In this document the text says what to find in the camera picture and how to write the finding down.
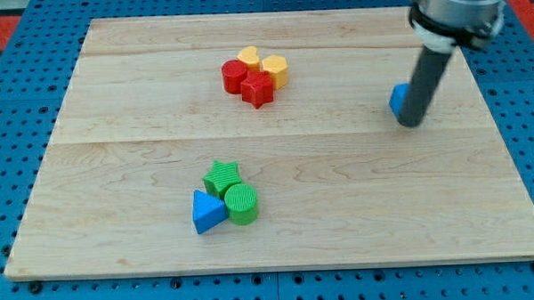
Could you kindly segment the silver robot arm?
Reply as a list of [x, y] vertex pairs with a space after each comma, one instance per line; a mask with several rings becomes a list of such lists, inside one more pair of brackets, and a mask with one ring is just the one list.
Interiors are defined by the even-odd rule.
[[499, 34], [506, 0], [411, 0], [409, 25], [435, 53], [480, 51]]

